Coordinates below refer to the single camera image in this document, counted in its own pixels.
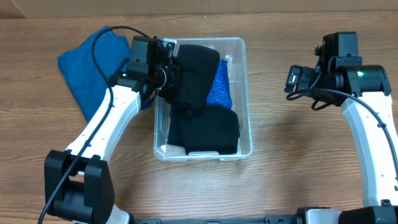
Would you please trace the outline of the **black cloth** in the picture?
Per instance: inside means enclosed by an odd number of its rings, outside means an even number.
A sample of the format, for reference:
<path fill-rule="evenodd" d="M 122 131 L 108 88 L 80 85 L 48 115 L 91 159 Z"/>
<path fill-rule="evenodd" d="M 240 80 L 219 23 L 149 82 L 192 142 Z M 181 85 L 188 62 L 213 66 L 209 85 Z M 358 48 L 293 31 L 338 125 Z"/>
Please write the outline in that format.
<path fill-rule="evenodd" d="M 239 119 L 222 106 L 205 106 L 198 114 L 176 114 L 182 144 L 191 152 L 217 152 L 220 155 L 238 151 Z"/>
<path fill-rule="evenodd" d="M 178 67 L 180 84 L 174 96 L 161 96 L 179 111 L 198 114 L 204 107 L 215 78 L 220 54 L 201 45 L 183 44 L 171 65 Z"/>
<path fill-rule="evenodd" d="M 179 115 L 174 111 L 170 112 L 170 127 L 167 143 L 174 146 L 183 147 Z"/>

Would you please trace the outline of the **blue green sequin garment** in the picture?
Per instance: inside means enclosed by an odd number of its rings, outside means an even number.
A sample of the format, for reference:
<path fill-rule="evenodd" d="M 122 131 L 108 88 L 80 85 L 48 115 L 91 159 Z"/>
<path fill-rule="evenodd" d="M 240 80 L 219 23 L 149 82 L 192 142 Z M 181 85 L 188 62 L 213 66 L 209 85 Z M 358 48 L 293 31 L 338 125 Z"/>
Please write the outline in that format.
<path fill-rule="evenodd" d="M 206 105 L 218 105 L 230 110 L 233 106 L 229 89 L 228 62 L 220 59 L 218 69 L 210 92 L 206 97 Z"/>

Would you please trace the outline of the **blue denim cloth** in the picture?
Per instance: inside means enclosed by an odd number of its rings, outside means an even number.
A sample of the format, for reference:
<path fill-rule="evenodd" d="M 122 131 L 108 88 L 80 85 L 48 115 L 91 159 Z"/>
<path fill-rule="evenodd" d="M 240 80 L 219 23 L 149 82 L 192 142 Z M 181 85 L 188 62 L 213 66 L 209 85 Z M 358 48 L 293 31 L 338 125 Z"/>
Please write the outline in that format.
<path fill-rule="evenodd" d="M 60 73 L 86 121 L 90 121 L 100 107 L 107 89 L 91 55 L 92 43 L 97 35 L 97 32 L 91 34 L 79 47 L 57 58 Z M 130 56 L 127 39 L 112 31 L 103 34 L 96 42 L 95 57 L 107 78 Z"/>

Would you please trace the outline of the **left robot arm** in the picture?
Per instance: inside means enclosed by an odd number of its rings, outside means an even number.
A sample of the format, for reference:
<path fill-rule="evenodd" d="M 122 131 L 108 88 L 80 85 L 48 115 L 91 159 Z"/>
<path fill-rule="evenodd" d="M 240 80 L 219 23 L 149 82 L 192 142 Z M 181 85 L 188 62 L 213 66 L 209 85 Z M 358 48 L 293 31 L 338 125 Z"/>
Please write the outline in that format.
<path fill-rule="evenodd" d="M 83 132 L 64 151 L 45 158 L 46 204 L 51 215 L 77 223 L 133 223 L 115 204 L 109 162 L 126 126 L 153 92 L 169 90 L 177 69 L 176 40 L 135 36 L 132 55 L 105 79 L 107 89 Z"/>

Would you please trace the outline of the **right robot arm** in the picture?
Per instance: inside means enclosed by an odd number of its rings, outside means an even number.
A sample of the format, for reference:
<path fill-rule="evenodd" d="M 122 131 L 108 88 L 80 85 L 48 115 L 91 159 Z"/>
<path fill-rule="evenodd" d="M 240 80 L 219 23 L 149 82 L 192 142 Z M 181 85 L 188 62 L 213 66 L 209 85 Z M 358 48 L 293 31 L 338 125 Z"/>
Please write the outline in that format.
<path fill-rule="evenodd" d="M 312 110 L 340 107 L 349 124 L 363 181 L 363 207 L 303 207 L 284 223 L 397 223 L 397 132 L 392 88 L 380 65 L 363 65 L 356 32 L 335 32 L 315 47 L 314 68 L 291 66 L 286 99 L 313 99 Z"/>

